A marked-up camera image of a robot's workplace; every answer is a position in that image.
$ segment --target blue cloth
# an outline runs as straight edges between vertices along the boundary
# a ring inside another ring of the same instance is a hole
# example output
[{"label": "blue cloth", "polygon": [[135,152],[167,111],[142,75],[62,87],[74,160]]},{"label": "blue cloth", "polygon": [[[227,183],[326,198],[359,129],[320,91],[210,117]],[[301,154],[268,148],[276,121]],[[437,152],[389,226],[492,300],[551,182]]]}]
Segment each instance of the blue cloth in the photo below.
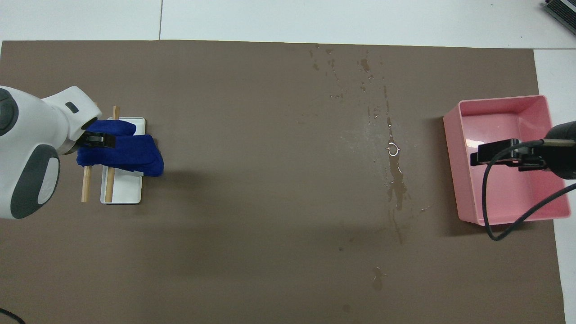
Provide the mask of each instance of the blue cloth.
[{"label": "blue cloth", "polygon": [[135,125],[122,120],[97,120],[88,130],[115,135],[116,146],[79,148],[76,158],[79,165],[102,164],[126,171],[143,172],[145,176],[162,175],[164,161],[154,139],[150,135],[132,135],[136,131]]},{"label": "blue cloth", "polygon": [[130,136],[136,133],[136,125],[123,120],[97,120],[88,126],[88,131],[115,136]]}]

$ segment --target black wire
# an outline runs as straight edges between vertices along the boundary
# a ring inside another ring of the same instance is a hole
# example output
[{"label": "black wire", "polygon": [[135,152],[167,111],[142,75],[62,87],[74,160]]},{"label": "black wire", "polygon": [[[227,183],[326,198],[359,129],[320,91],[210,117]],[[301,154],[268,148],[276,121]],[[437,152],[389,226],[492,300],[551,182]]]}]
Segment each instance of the black wire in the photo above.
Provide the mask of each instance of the black wire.
[{"label": "black wire", "polygon": [[513,151],[515,149],[534,148],[534,147],[540,146],[542,144],[544,144],[543,140],[537,140],[537,141],[529,141],[529,142],[524,142],[524,143],[512,145],[511,147],[506,148],[506,149],[498,152],[498,154],[496,154],[492,158],[492,160],[490,160],[490,163],[488,163],[486,170],[484,170],[484,179],[482,181],[482,216],[484,217],[484,227],[486,228],[486,233],[488,233],[488,236],[492,240],[499,241],[499,240],[505,238],[508,234],[510,234],[511,231],[515,230],[523,221],[525,221],[526,218],[528,218],[532,214],[534,214],[535,211],[539,210],[544,205],[546,205],[547,203],[560,197],[561,195],[576,189],[576,183],[574,183],[574,184],[567,186],[566,188],[563,188],[563,189],[558,190],[557,192],[551,194],[550,196],[548,196],[545,199],[543,199],[542,201],[540,201],[538,204],[535,204],[532,208],[528,209],[522,216],[520,216],[514,223],[512,223],[512,225],[508,226],[502,233],[500,233],[500,235],[494,236],[494,233],[492,232],[492,228],[490,227],[490,223],[488,222],[488,213],[486,211],[486,187],[487,187],[487,183],[488,183],[488,173],[490,172],[490,169],[498,160],[500,160],[501,158],[503,158],[504,156],[506,156],[507,154],[509,154],[511,151]]},{"label": "black wire", "polygon": [[4,315],[8,316],[9,318],[11,318],[11,319],[15,320],[16,322],[18,322],[18,324],[26,324],[26,322],[24,322],[23,319],[21,319],[20,317],[18,317],[18,315],[14,314],[14,313],[12,313],[12,312],[9,312],[9,311],[7,311],[7,310],[5,310],[5,309],[3,309],[3,308],[0,308],[0,314],[4,314]]}]

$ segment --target wooden dowel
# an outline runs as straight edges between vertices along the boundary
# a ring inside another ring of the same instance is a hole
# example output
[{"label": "wooden dowel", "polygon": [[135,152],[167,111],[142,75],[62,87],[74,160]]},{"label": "wooden dowel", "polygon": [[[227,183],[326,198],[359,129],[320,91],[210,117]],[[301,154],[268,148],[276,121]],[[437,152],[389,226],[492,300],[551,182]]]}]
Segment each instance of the wooden dowel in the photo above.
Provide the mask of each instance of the wooden dowel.
[{"label": "wooden dowel", "polygon": [[90,194],[90,176],[92,175],[92,166],[87,165],[84,167],[84,178],[82,180],[82,198],[81,202],[88,202],[88,195]]},{"label": "wooden dowel", "polygon": [[[114,106],[112,109],[112,119],[120,119],[120,107]],[[108,173],[106,174],[106,191],[104,196],[104,202],[112,202],[112,194],[114,192],[114,175],[116,174],[116,169],[108,167]]]}]

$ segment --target brown paper mat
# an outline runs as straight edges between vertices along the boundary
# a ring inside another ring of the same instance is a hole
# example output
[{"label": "brown paper mat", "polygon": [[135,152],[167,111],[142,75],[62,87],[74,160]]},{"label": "brown paper mat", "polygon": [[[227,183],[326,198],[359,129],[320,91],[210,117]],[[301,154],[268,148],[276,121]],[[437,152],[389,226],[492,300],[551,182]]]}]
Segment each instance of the brown paper mat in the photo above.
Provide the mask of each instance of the brown paper mat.
[{"label": "brown paper mat", "polygon": [[0,221],[0,307],[29,323],[564,322],[552,222],[460,221],[441,120],[537,94],[531,50],[4,42],[0,84],[142,116],[166,164],[105,206],[64,156]]}]

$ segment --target pink container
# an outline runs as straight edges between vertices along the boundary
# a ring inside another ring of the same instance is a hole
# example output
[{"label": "pink container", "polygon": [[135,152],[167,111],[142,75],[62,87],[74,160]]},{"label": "pink container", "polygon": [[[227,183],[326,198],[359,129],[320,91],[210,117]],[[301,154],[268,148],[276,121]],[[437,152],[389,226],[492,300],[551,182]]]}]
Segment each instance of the pink container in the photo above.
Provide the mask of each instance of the pink container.
[{"label": "pink container", "polygon": [[[544,96],[464,100],[444,116],[458,217],[484,225],[482,218],[482,177],[485,165],[470,166],[470,153],[478,145],[519,138],[544,138],[552,128]],[[512,223],[533,205],[564,188],[564,180],[548,171],[519,172],[495,165],[490,170],[487,210],[490,224]],[[570,215],[564,195],[542,207],[527,220],[548,220]]]}]

